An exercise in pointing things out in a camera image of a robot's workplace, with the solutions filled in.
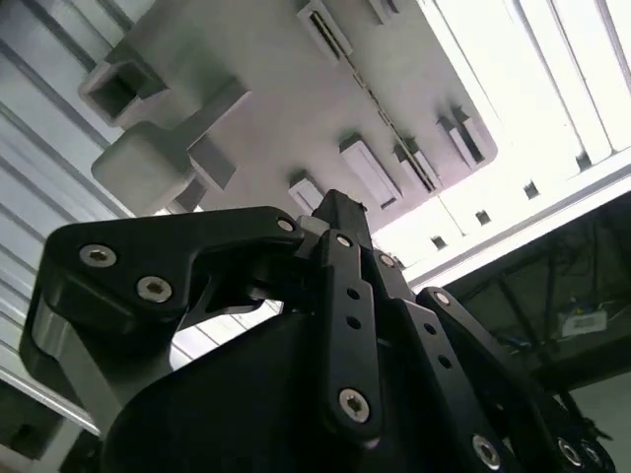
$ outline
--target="rectangular slot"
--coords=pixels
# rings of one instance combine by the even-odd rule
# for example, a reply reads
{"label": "rectangular slot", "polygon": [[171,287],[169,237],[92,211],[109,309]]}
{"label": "rectangular slot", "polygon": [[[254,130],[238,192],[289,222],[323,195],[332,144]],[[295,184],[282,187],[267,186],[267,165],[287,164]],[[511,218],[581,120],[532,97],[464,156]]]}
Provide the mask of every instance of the rectangular slot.
{"label": "rectangular slot", "polygon": [[312,0],[298,12],[298,18],[332,64],[353,52],[350,42],[320,0]]}
{"label": "rectangular slot", "polygon": [[375,197],[382,209],[403,198],[382,165],[361,138],[355,136],[340,146],[342,158]]}
{"label": "rectangular slot", "polygon": [[436,249],[438,249],[439,251],[447,247],[447,244],[443,240],[442,236],[434,236],[432,238],[432,243],[434,244],[434,246],[436,246]]}
{"label": "rectangular slot", "polygon": [[300,207],[311,215],[322,202],[324,196],[317,189],[310,177],[303,173],[289,188],[289,195]]}
{"label": "rectangular slot", "polygon": [[532,181],[524,187],[524,192],[526,193],[528,200],[532,200],[534,197],[539,195],[539,189],[536,188],[536,185],[534,185],[534,182]]}
{"label": "rectangular slot", "polygon": [[486,224],[491,223],[491,218],[489,217],[489,214],[486,213],[486,210],[480,210],[479,212],[476,212],[475,218],[482,227],[484,227]]}
{"label": "rectangular slot", "polygon": [[116,120],[136,100],[146,80],[133,62],[114,65],[89,95],[111,120]]}

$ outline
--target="white panel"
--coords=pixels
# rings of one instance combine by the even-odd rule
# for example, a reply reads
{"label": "white panel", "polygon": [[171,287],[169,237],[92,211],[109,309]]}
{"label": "white panel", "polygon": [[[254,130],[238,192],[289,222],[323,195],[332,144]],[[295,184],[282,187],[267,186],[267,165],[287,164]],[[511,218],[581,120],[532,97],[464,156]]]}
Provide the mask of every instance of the white panel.
{"label": "white panel", "polygon": [[403,197],[375,155],[371,153],[362,140],[355,141],[348,148],[341,150],[340,153],[350,169],[362,179],[382,209]]}
{"label": "white panel", "polygon": [[[515,145],[510,153],[504,150],[504,159],[526,162],[542,191],[578,173],[580,142],[536,51],[504,2],[437,4]],[[481,22],[492,28],[480,28]]]}
{"label": "white panel", "polygon": [[322,202],[324,196],[317,190],[316,185],[303,177],[289,188],[289,195],[300,207],[310,215]]}
{"label": "white panel", "polygon": [[609,141],[616,151],[631,144],[631,95],[595,0],[556,0]]}

